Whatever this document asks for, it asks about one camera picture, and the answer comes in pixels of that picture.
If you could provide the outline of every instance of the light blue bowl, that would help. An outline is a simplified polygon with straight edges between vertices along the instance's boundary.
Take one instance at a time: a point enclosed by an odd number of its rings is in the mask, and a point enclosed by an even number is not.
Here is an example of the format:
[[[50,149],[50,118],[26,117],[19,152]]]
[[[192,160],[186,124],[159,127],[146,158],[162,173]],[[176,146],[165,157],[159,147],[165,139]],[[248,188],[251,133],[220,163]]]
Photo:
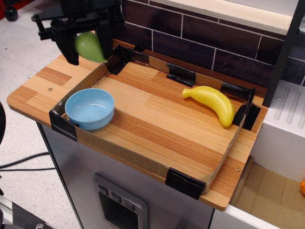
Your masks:
[[[72,122],[84,130],[96,130],[107,125],[114,113],[114,99],[108,92],[89,88],[73,94],[65,110]]]

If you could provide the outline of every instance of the yellow banana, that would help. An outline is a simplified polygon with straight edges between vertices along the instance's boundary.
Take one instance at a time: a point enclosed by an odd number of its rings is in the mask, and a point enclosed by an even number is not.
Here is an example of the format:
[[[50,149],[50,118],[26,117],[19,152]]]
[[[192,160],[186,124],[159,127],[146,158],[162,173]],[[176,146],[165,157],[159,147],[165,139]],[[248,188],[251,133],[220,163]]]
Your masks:
[[[234,119],[232,102],[220,91],[209,86],[198,86],[193,89],[185,88],[182,97],[192,97],[194,100],[212,108],[224,126],[230,126]]]

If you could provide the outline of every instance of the wooden shelf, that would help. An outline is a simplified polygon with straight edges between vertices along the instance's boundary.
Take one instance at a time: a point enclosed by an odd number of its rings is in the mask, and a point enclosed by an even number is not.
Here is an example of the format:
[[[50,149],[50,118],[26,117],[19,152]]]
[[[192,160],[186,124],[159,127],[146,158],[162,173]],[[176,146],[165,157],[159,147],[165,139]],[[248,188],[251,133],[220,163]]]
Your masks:
[[[168,6],[286,35],[292,17],[224,0],[151,0]]]

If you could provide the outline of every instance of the orange object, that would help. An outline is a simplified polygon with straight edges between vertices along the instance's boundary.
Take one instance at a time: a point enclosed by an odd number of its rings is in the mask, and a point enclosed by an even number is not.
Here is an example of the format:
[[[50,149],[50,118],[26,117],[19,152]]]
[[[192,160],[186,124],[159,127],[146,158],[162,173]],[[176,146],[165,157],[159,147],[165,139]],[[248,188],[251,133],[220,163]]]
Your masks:
[[[305,195],[305,180],[300,183],[303,194]]]

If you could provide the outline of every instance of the dark tile wall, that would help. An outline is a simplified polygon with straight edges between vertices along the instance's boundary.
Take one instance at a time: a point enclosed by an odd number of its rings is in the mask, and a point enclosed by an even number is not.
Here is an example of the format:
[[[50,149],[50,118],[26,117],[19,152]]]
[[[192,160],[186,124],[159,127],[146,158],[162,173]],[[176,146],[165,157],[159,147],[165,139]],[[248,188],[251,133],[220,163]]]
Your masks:
[[[281,79],[305,86],[305,33],[303,32],[296,37]]]
[[[114,38],[268,87],[285,36],[166,6],[123,0]]]

